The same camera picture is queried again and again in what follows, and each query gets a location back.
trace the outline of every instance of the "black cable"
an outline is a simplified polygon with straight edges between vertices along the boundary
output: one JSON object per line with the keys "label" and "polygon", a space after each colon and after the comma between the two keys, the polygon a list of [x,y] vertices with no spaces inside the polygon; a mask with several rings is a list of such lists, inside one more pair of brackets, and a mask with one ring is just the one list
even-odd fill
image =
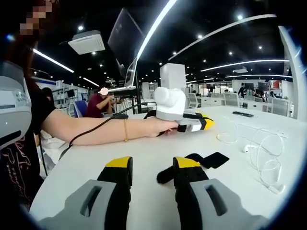
{"label": "black cable", "polygon": [[48,176],[47,168],[46,168],[46,165],[45,165],[45,159],[44,159],[43,147],[42,147],[42,139],[41,139],[40,132],[38,133],[38,139],[39,139],[40,153],[42,154],[43,166],[44,166],[44,169],[45,169],[46,176]]}
{"label": "black cable", "polygon": [[143,105],[146,105],[147,103],[148,103],[148,102],[143,102],[143,103],[140,103],[140,104],[133,105],[133,106],[131,106],[131,107],[129,107],[129,108],[123,110],[123,111],[120,111],[119,113],[117,113],[117,114],[111,116],[109,119],[107,119],[107,120],[105,120],[104,122],[100,123],[100,124],[97,125],[96,127],[94,127],[94,128],[92,128],[92,129],[90,129],[90,130],[88,130],[88,131],[86,131],[86,132],[83,132],[83,133],[81,133],[81,134],[75,136],[75,137],[70,141],[69,146],[61,153],[61,155],[60,155],[59,158],[61,159],[61,158],[64,156],[64,154],[73,146],[73,144],[72,144],[73,141],[76,140],[77,138],[79,138],[79,137],[81,137],[81,136],[83,136],[83,135],[85,135],[85,134],[88,134],[88,133],[91,133],[91,132],[95,131],[96,129],[100,128],[100,127],[103,126],[105,123],[107,123],[108,121],[114,119],[114,118],[117,117],[118,115],[123,114],[124,112],[126,112],[126,111],[128,111],[128,110],[130,110],[130,109],[132,109],[132,108],[134,108],[134,107],[136,107],[136,106],[138,106],[138,105],[142,105],[142,104],[143,104]]}

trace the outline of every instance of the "desk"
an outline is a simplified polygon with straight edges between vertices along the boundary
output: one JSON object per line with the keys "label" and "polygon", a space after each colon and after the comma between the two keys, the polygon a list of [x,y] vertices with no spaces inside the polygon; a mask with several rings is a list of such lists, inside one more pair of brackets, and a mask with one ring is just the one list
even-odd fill
{"label": "desk", "polygon": [[[133,185],[128,212],[128,230],[180,229],[180,219],[175,202],[173,181],[165,185],[156,182],[156,176],[172,165],[174,156],[198,153],[208,156],[216,151],[230,160],[218,169],[208,169],[209,178],[217,178],[237,193],[243,207],[253,215],[270,218],[282,201],[287,198],[300,173],[304,160],[306,123],[288,117],[250,111],[228,106],[199,108],[216,121],[208,131],[177,133],[158,138],[141,138],[128,142],[101,146],[73,146],[55,166],[44,181],[31,206],[35,219],[53,217],[64,208],[65,199],[90,179],[97,179],[106,163],[114,158],[133,157]],[[254,114],[253,118],[233,115],[233,111]],[[141,119],[145,114],[135,115]],[[266,127],[270,131],[283,132],[284,153],[279,157],[283,166],[280,182],[286,185],[282,194],[276,195],[261,185],[258,173],[242,152],[250,142],[240,138],[234,144],[225,144],[216,139],[217,133],[229,132],[236,123],[255,128]],[[255,130],[238,126],[239,135],[254,136]]]}

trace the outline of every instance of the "white chair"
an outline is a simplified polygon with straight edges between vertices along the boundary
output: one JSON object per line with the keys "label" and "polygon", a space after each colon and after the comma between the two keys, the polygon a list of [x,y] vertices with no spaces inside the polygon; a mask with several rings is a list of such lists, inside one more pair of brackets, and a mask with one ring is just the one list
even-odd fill
{"label": "white chair", "polygon": [[197,97],[195,93],[189,93],[189,108],[190,109],[195,109],[198,108],[198,106],[200,105],[197,101]]}
{"label": "white chair", "polygon": [[226,92],[224,93],[225,105],[232,107],[240,107],[239,96],[237,93]]}
{"label": "white chair", "polygon": [[75,116],[74,103],[70,103],[68,106],[68,115]]}
{"label": "white chair", "polygon": [[290,101],[286,99],[272,98],[271,113],[289,116]]}

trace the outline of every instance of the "white wall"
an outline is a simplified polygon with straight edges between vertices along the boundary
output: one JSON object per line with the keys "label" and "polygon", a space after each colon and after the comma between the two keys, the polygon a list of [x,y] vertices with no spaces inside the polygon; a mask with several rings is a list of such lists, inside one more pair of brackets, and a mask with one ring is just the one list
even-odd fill
{"label": "white wall", "polygon": [[294,85],[293,82],[282,80],[283,98],[288,97],[288,100],[294,100]]}
{"label": "white wall", "polygon": [[259,79],[259,80],[249,80],[249,79],[231,80],[233,91],[236,91],[236,92],[239,92],[242,83],[253,83],[254,88],[256,89],[258,88],[258,82],[265,82],[265,80],[262,80],[262,79]]}

